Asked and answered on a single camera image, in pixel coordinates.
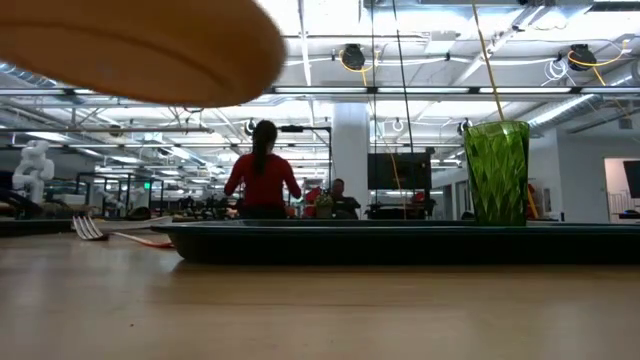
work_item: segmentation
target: man sitting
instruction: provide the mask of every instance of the man sitting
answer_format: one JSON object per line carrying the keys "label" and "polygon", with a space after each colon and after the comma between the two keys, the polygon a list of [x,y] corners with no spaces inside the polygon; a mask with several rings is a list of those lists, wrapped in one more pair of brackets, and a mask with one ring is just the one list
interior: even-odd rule
{"label": "man sitting", "polygon": [[360,204],[356,199],[343,195],[344,180],[335,179],[331,186],[331,198],[333,199],[333,213],[337,219],[358,219],[356,209],[360,209]]}

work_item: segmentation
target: red object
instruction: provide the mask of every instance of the red object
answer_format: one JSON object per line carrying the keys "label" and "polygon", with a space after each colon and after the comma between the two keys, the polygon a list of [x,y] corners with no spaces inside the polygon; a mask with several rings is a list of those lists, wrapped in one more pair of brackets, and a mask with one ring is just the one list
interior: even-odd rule
{"label": "red object", "polygon": [[411,197],[411,202],[424,202],[424,192],[418,192],[414,196]]}
{"label": "red object", "polygon": [[233,165],[231,176],[224,187],[224,193],[231,196],[240,181],[245,184],[243,206],[284,206],[282,198],[282,183],[287,184],[291,196],[296,199],[302,196],[302,191],[293,176],[293,169],[289,162],[278,155],[267,156],[264,173],[255,174],[253,170],[253,154],[240,156]]}
{"label": "red object", "polygon": [[307,215],[308,217],[315,217],[316,216],[316,207],[313,206],[313,203],[315,203],[316,198],[318,196],[320,196],[322,194],[322,189],[320,189],[320,187],[314,188],[313,190],[309,191],[307,193],[307,195],[304,196],[304,200],[307,204],[312,204],[310,206],[305,207],[304,209],[304,214]]}

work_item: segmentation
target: red shirt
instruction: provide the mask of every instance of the red shirt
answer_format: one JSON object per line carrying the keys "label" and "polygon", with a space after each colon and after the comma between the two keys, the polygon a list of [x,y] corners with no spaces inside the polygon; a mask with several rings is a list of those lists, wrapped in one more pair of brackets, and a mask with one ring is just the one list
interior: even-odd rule
{"label": "red shirt", "polygon": [[231,196],[236,190],[240,181],[245,183],[244,204],[246,206],[284,206],[282,198],[282,183],[287,184],[291,196],[296,199],[302,196],[302,191],[293,176],[293,169],[289,162],[278,155],[267,155],[267,163],[264,173],[255,174],[253,170],[253,154],[240,156],[233,165],[231,176],[224,193]]}

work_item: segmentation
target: yellow cable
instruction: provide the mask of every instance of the yellow cable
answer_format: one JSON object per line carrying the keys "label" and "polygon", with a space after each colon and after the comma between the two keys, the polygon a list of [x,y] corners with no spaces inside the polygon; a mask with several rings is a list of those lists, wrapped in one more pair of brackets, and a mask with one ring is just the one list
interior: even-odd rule
{"label": "yellow cable", "polygon": [[567,57],[569,58],[569,61],[576,63],[578,65],[582,65],[582,66],[589,66],[589,67],[593,67],[596,68],[598,66],[605,66],[605,65],[609,65],[609,64],[613,64],[614,62],[620,60],[620,58],[622,57],[622,55],[624,55],[624,50],[627,47],[627,41],[623,41],[622,42],[622,51],[620,51],[620,54],[618,54],[618,56],[616,56],[615,58],[602,62],[602,63],[583,63],[581,61],[575,60],[571,57],[571,54],[573,54],[575,51],[571,50],[569,51],[569,53],[567,54]]}
{"label": "yellow cable", "polygon": [[489,62],[489,54],[487,53],[487,46],[484,43],[484,36],[482,35],[482,30],[480,29],[480,19],[478,18],[478,9],[476,6],[476,0],[471,0],[471,6],[473,7],[473,17],[476,19],[476,28],[478,29],[478,36],[480,37],[480,44],[482,45],[484,62],[487,65],[487,71],[489,72],[489,80],[491,81],[491,87],[493,88],[493,95],[496,99],[496,105],[498,106],[498,114],[500,114],[500,120],[504,121],[504,113],[502,112],[502,105],[500,105],[500,95],[498,94],[496,81],[493,78],[493,70],[491,69],[491,63]]}
{"label": "yellow cable", "polygon": [[[607,86],[607,83],[604,82],[604,79],[602,78],[602,75],[600,75],[600,71],[598,71],[597,67],[593,67],[593,72],[596,73],[596,76],[598,77],[598,80],[600,80],[600,83],[602,84],[602,86]],[[618,99],[613,99],[613,102],[616,103],[616,105],[618,105],[618,108],[622,111],[622,113],[624,114],[624,116],[631,120],[631,116],[629,115],[629,113],[627,113],[627,111],[624,109],[624,107],[622,106],[622,104],[620,104],[620,102],[618,101]]]}
{"label": "yellow cable", "polygon": [[[364,86],[367,86],[367,76],[365,75],[365,73],[371,69],[373,69],[376,66],[376,62],[378,62],[378,55],[380,54],[379,52],[376,51],[375,54],[375,59],[373,61],[373,65],[369,66],[366,69],[361,69],[361,70],[353,70],[353,69],[349,69],[344,62],[342,61],[342,54],[344,53],[344,50],[340,50],[340,53],[338,54],[338,57],[340,58],[340,64],[342,64],[342,67],[345,68],[345,70],[350,71],[350,72],[356,72],[356,73],[361,73],[362,74],[362,83],[364,84]],[[386,143],[386,141],[383,142],[385,144],[385,147],[387,148],[387,150],[389,150],[389,147]],[[396,179],[396,183],[398,184],[398,191],[400,191],[400,195],[402,195],[402,186],[400,185],[400,177],[398,176],[398,169],[396,167],[396,159],[393,156],[393,153],[389,152],[389,155],[391,156],[391,164],[393,165],[393,175],[395,176]],[[402,208],[404,210],[404,219],[407,220],[407,205],[406,205],[406,201],[402,202]]]}
{"label": "yellow cable", "polygon": [[607,83],[604,82],[604,79],[602,78],[602,76],[600,75],[600,71],[598,71],[598,68],[593,68],[593,72],[596,73],[596,76],[598,77],[598,80],[600,80],[600,83],[602,84],[602,86],[607,86]]}

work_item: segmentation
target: black screen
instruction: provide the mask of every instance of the black screen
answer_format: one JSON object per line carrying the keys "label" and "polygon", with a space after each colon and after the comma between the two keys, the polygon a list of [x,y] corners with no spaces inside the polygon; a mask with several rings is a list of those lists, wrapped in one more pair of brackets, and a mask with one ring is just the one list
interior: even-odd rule
{"label": "black screen", "polygon": [[640,198],[640,161],[623,161],[624,172],[627,174],[629,193],[633,199]]}
{"label": "black screen", "polygon": [[[402,189],[431,189],[431,156],[427,153],[394,154],[398,180]],[[369,190],[398,190],[393,162],[389,154],[369,154]]]}

